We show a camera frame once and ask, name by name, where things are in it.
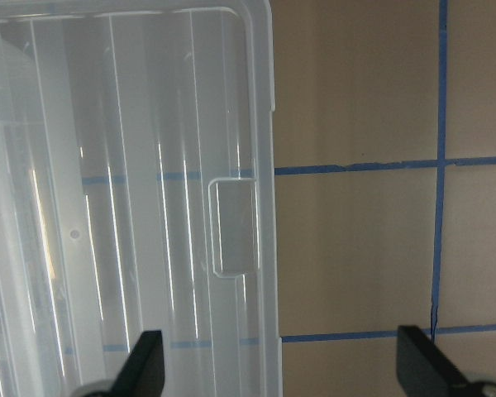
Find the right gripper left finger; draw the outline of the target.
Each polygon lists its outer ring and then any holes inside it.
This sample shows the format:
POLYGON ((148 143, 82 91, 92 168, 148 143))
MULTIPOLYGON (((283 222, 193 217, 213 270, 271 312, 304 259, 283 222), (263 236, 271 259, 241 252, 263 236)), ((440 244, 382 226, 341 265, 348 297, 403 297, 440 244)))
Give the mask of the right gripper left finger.
POLYGON ((165 358, 160 330, 144 331, 106 396, 156 397, 165 387, 165 358))

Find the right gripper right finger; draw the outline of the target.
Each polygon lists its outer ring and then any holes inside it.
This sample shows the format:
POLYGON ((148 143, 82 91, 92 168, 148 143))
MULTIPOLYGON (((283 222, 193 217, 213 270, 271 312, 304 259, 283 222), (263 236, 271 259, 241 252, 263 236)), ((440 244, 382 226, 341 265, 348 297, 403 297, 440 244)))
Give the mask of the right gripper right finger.
POLYGON ((466 377, 417 326, 397 330, 396 376, 406 396, 462 396, 466 377))

